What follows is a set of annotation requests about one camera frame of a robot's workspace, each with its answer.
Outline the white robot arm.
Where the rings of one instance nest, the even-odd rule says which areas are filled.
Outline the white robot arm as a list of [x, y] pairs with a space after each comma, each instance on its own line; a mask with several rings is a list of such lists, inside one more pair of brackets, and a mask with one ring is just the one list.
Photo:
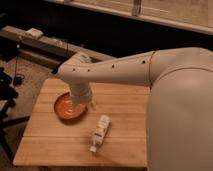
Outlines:
[[213, 171], [213, 51], [156, 50], [97, 63], [78, 52], [56, 75], [76, 104], [91, 100], [91, 82], [148, 86], [148, 171]]

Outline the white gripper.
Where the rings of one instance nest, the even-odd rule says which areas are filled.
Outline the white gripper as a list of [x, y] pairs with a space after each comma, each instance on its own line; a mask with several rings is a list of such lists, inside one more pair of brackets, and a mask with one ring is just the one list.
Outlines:
[[[72, 114], [75, 114], [77, 111], [77, 104], [88, 104], [92, 99], [92, 90], [90, 84], [87, 82], [83, 83], [71, 83], [69, 85], [70, 96], [74, 104], [72, 107]], [[96, 105], [93, 102], [89, 103], [91, 109], [96, 110]]]

